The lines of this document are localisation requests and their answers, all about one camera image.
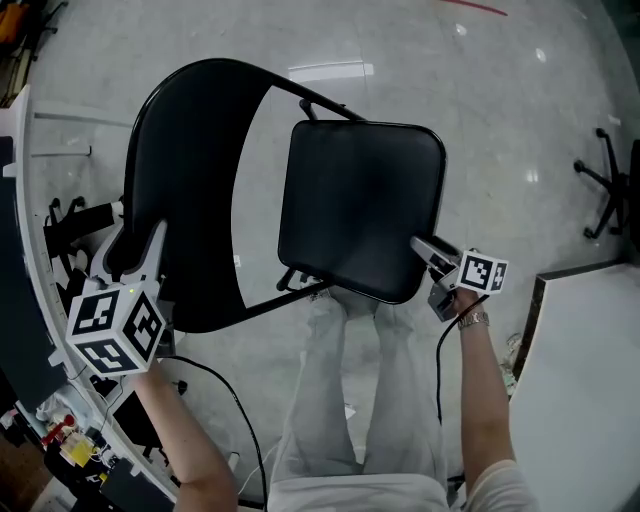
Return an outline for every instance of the chair seat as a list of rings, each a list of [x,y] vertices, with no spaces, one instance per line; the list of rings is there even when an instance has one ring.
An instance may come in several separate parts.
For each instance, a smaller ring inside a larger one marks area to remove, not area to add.
[[[425,271],[409,242],[435,230],[445,167],[442,141],[420,126],[298,123],[282,206],[281,262],[383,302],[406,302]]]

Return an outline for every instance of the electronic device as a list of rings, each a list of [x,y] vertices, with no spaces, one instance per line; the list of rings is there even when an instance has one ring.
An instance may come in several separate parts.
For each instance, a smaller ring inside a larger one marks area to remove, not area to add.
[[[477,251],[460,252],[456,247],[439,237],[423,240],[411,238],[411,248],[427,264],[433,279],[429,305],[441,321],[456,316],[453,302],[458,287],[474,290],[484,295],[495,295],[502,291],[509,262]]]
[[[96,253],[90,278],[82,295],[74,297],[67,324],[67,342],[101,377],[145,372],[161,339],[168,338],[173,347],[173,335],[158,307],[166,222],[155,227],[142,264],[114,282],[113,275],[103,267],[102,251],[111,246],[122,229],[114,230]]]

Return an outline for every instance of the red tape line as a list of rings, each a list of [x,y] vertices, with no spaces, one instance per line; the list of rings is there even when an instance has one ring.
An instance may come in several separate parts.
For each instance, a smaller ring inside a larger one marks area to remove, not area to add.
[[[475,7],[476,9],[482,9],[483,11],[492,12],[494,14],[499,14],[500,16],[506,16],[507,13],[501,11],[500,9],[494,9],[493,7],[489,7],[487,5],[474,4],[473,2],[467,2],[466,0],[440,0],[441,2],[449,2],[451,4],[459,4],[466,5],[468,7]]]

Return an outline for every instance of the light gray pants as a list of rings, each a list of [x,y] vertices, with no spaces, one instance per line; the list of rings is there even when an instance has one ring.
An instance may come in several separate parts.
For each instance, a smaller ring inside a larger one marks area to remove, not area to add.
[[[380,375],[361,466],[349,438],[342,392],[347,315],[330,297],[313,304],[312,332],[271,481],[416,473],[446,488],[442,432],[435,403],[421,379],[424,361],[408,315],[397,306],[380,304],[374,316],[380,337]]]

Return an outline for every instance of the human hand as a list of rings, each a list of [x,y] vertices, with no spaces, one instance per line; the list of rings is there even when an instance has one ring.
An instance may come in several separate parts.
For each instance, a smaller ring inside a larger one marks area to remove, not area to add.
[[[453,309],[457,314],[462,313],[478,300],[478,294],[466,288],[456,288],[456,298],[453,301]],[[474,311],[483,311],[482,304],[478,304]]]

